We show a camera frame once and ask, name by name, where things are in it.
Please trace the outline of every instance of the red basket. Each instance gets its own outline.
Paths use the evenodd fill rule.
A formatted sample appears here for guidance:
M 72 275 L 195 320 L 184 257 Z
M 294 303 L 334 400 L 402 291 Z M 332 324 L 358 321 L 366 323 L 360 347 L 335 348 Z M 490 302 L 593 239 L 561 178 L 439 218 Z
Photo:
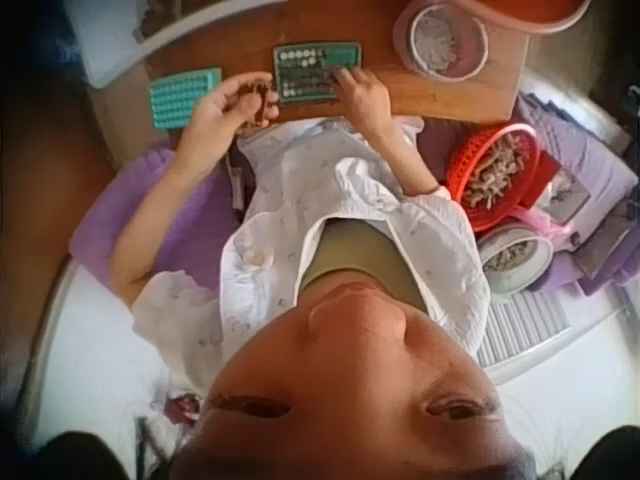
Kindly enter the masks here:
M 513 186 L 490 210 L 485 206 L 472 208 L 462 198 L 469 177 L 491 145 L 507 133 L 521 137 L 526 145 L 528 160 L 525 169 L 513 176 Z M 512 123 L 506 126 L 482 128 L 471 135 L 451 160 L 447 170 L 447 188 L 453 200 L 464 208 L 474 232 L 488 230 L 509 215 L 531 187 L 539 160 L 540 147 L 536 140 L 536 132 L 527 124 Z

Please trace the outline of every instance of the wooden table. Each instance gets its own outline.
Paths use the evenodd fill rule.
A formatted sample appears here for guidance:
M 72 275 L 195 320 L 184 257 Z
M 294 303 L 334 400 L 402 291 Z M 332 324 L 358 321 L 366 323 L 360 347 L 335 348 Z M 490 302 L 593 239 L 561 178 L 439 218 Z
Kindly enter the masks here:
M 431 81 L 408 71 L 392 42 L 399 0 L 289 0 L 221 20 L 177 40 L 147 60 L 151 78 L 219 66 L 225 77 L 273 70 L 276 45 L 313 41 L 357 41 L 363 64 L 388 86 L 396 115 L 443 117 L 472 122 L 507 120 L 515 102 L 528 36 L 487 26 L 490 54 L 484 70 L 458 84 Z M 282 121 L 341 115 L 338 105 L 283 106 Z

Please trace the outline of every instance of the bowl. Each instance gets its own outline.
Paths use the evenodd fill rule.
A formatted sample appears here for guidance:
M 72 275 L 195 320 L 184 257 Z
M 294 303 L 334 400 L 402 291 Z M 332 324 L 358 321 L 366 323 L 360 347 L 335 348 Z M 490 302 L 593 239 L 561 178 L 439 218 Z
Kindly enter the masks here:
M 553 244 L 533 228 L 520 222 L 497 227 L 478 242 L 483 268 L 500 252 L 521 242 L 531 242 L 533 245 L 514 266 L 503 271 L 484 272 L 491 292 L 497 297 L 521 292 L 540 278 L 553 260 Z
M 421 53 L 424 48 L 417 45 L 421 35 L 420 26 L 427 17 L 444 20 L 455 41 L 455 58 L 448 64 L 445 62 L 447 66 L 443 65 L 440 69 L 429 63 L 424 51 Z M 408 69 L 441 82 L 462 82 L 476 76 L 486 65 L 489 56 L 485 26 L 449 3 L 434 4 L 425 0 L 411 2 L 396 21 L 393 39 L 396 51 Z M 438 53 L 434 49 L 436 47 L 430 50 L 432 57 Z
M 454 0 L 470 14 L 511 30 L 551 34 L 574 25 L 591 0 Z
M 489 148 L 507 134 L 518 136 L 525 145 L 525 168 L 512 177 L 511 188 L 490 209 L 486 205 L 472 207 L 463 199 L 469 178 Z M 539 161 L 540 147 L 536 132 L 524 123 L 480 128 L 465 141 L 449 163 L 446 182 L 451 198 L 462 205 L 474 232 L 483 232 L 494 227 L 511 213 L 531 187 Z

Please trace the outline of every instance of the person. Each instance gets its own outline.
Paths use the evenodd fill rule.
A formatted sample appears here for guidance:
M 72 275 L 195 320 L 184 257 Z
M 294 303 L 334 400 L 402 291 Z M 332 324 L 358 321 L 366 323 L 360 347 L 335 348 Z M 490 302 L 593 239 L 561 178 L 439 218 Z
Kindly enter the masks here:
M 381 81 L 360 68 L 334 76 L 348 122 L 239 139 L 257 189 L 222 252 L 219 292 L 153 273 L 154 259 L 263 107 L 239 89 L 269 73 L 199 102 L 116 243 L 112 284 L 134 330 L 206 396 L 172 478 L 534 478 L 472 358 L 490 292 L 470 224 Z M 266 101 L 269 127 L 277 94 Z

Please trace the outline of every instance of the neck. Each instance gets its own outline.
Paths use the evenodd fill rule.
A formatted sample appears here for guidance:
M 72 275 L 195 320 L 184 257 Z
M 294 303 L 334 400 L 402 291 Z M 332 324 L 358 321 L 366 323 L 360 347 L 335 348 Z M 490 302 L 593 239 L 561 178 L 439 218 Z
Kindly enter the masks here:
M 384 291 L 384 288 L 373 277 L 362 273 L 358 270 L 338 270 L 335 272 L 327 273 L 311 282 L 307 288 L 305 288 L 298 295 L 298 304 L 315 303 L 320 298 L 327 295 L 329 292 L 335 290 L 341 285 L 349 283 L 364 283 L 367 285 L 373 285 L 376 288 Z

